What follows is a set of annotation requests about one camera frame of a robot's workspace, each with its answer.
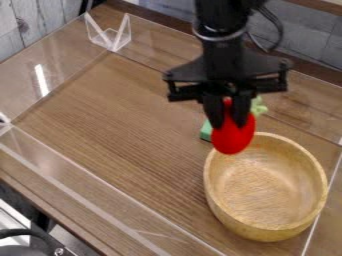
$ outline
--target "red strawberry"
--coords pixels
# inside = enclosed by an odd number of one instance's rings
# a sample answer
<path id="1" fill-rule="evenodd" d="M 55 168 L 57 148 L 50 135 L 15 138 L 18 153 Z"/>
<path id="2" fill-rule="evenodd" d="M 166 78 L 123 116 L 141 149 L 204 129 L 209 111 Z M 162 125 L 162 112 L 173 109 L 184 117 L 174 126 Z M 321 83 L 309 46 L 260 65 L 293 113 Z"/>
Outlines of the red strawberry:
<path id="1" fill-rule="evenodd" d="M 212 142 L 216 149 L 224 154 L 240 153 L 250 144 L 256 132 L 256 118 L 250 113 L 246 125 L 240 128 L 232 118 L 232 100 L 225 101 L 226 116 L 221 129 L 214 129 Z"/>

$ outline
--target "bowl rim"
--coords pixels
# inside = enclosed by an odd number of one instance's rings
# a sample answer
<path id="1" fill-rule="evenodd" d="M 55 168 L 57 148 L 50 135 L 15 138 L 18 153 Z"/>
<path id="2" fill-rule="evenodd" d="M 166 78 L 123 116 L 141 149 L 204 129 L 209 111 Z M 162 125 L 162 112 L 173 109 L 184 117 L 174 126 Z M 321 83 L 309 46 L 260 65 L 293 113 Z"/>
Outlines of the bowl rim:
<path id="1" fill-rule="evenodd" d="M 206 193 L 212 197 L 212 200 L 214 201 L 214 203 L 220 207 L 221 211 L 224 211 L 225 214 L 229 215 L 230 218 L 233 218 L 241 224 L 248 225 L 248 226 L 254 227 L 254 228 L 258 228 L 258 229 L 268 230 L 268 231 L 282 231 L 282 230 L 296 229 L 296 228 L 309 224 L 314 220 L 314 218 L 320 215 L 320 213 L 321 213 L 321 211 L 325 207 L 326 200 L 328 200 L 328 193 L 329 193 L 326 172 L 325 172 L 324 167 L 320 164 L 317 158 L 314 157 L 314 155 L 308 151 L 308 149 L 304 146 L 301 146 L 292 139 L 289 139 L 289 138 L 286 138 L 286 137 L 284 137 L 278 134 L 268 133 L 268 132 L 256 132 L 256 136 L 272 137 L 274 139 L 282 140 L 284 142 L 292 144 L 297 149 L 300 149 L 306 154 L 306 156 L 312 160 L 313 164 L 316 165 L 317 171 L 320 173 L 320 181 L 321 181 L 321 184 L 322 184 L 322 195 L 321 195 L 321 198 L 318 200 L 318 203 L 317 203 L 317 206 L 316 206 L 314 210 L 301 220 L 298 220 L 296 222 L 292 222 L 292 223 L 281 224 L 281 225 L 280 224 L 270 225 L 270 224 L 262 224 L 262 223 L 249 223 L 249 222 L 245 222 L 242 219 L 240 219 L 236 216 L 236 214 L 232 214 L 232 212 L 228 211 L 228 208 L 224 207 L 221 201 L 218 200 L 218 198 L 216 196 L 214 186 L 212 185 L 210 177 L 209 177 L 210 176 L 210 170 L 212 170 L 210 165 L 212 165 L 213 158 L 217 154 L 221 154 L 217 151 L 216 148 L 212 150 L 212 152 L 208 156 L 208 159 L 206 159 L 206 164 L 205 164 L 204 181 L 205 181 Z"/>

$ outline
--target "wooden bowl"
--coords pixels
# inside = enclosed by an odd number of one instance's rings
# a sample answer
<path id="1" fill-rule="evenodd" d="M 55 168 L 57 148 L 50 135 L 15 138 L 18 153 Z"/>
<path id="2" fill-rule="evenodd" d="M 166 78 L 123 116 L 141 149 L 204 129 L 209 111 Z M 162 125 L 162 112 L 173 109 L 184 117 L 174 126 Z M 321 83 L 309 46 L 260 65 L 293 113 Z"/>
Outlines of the wooden bowl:
<path id="1" fill-rule="evenodd" d="M 326 174 L 314 156 L 294 141 L 269 133 L 257 133 L 238 155 L 212 151 L 205 189 L 224 225 L 264 242 L 298 235 L 328 198 Z"/>

